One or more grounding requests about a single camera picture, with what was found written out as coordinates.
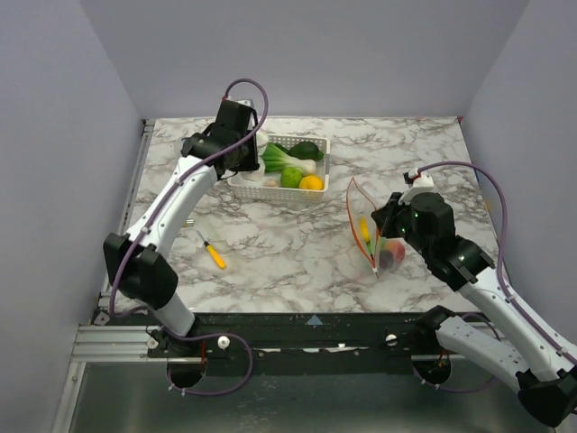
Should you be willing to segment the lime green toy fruit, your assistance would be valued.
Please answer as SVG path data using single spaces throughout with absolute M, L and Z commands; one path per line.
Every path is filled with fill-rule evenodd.
M 299 169 L 287 167 L 280 174 L 280 186 L 286 189 L 297 189 L 302 179 L 303 174 Z

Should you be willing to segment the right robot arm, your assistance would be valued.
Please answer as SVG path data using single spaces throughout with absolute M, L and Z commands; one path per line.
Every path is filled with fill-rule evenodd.
M 428 354 L 441 347 L 464 356 L 517 394 L 526 411 L 556 428 L 576 409 L 576 346 L 550 327 L 507 283 L 474 242 L 455 233 L 453 210 L 437 193 L 399 193 L 372 212 L 380 234 L 401 238 L 440 281 L 476 306 L 506 337 L 501 343 L 448 309 L 432 309 L 415 331 Z

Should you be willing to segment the clear orange zip bag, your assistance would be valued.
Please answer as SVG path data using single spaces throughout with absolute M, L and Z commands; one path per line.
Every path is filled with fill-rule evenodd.
M 393 239 L 387 239 L 380 236 L 374 221 L 371 219 L 371 212 L 377 210 L 377 206 L 372 196 L 361 186 L 360 183 L 356 181 L 355 177 L 352 177 L 348 183 L 345 194 L 345 204 L 353 240 L 357 247 L 360 249 L 363 256 L 369 262 L 371 270 L 375 274 L 376 278 L 378 279 L 381 275 L 387 272 L 394 272 L 404 261 L 405 257 L 400 262 L 396 261 L 396 264 L 390 269 L 382 270 L 380 268 L 380 253 L 382 251 L 388 251 L 386 249 L 386 243 L 388 240 Z M 371 241 L 373 242 L 375 249 L 373 255 L 369 254 L 366 244 L 362 239 L 362 235 L 359 229 L 360 217 L 366 217 L 367 219 L 371 234 Z

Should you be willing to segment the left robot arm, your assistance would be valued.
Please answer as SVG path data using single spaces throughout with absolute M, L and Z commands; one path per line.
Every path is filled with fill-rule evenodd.
M 178 355 L 198 350 L 194 313 L 177 293 L 179 278 L 168 263 L 180 229 L 198 201 L 227 171 L 258 167 L 256 127 L 261 121 L 250 99 L 224 98 L 215 121 L 203 132 L 180 141 L 179 157 L 161 193 L 123 235 L 104 241 L 105 265 L 112 286 L 110 311 L 118 293 L 148 309 L 170 332 Z

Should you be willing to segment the yellow toy corn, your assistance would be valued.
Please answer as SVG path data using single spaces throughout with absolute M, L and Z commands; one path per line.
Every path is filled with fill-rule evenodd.
M 365 243 L 368 243 L 371 240 L 371 234 L 365 216 L 361 216 L 359 219 L 359 229 L 362 235 L 362 239 L 364 240 Z

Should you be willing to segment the yellow toy lemon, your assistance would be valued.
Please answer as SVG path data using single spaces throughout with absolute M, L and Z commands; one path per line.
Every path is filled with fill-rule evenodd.
M 298 187 L 305 190 L 323 190 L 325 184 L 321 178 L 314 175 L 309 175 L 301 179 Z

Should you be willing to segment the toy peach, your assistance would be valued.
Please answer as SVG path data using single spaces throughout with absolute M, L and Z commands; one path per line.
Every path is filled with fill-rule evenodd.
M 386 249 L 391 252 L 395 261 L 400 262 L 405 257 L 405 246 L 398 240 L 388 240 Z

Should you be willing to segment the white perforated plastic basket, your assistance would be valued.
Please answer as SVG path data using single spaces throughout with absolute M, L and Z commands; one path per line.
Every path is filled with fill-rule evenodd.
M 312 189 L 288 189 L 280 185 L 267 186 L 270 180 L 279 182 L 279 173 L 265 173 L 258 181 L 246 180 L 241 174 L 236 175 L 226 181 L 234 195 L 238 198 L 248 198 L 265 201 L 281 202 L 320 202 L 329 187 L 329 169 L 331 156 L 331 141 L 325 137 L 319 136 L 297 136 L 285 134 L 271 134 L 270 140 L 274 143 L 280 143 L 286 148 L 291 148 L 302 141 L 315 143 L 319 150 L 325 154 L 323 160 L 316 163 L 316 176 L 323 183 L 324 188 L 320 190 Z

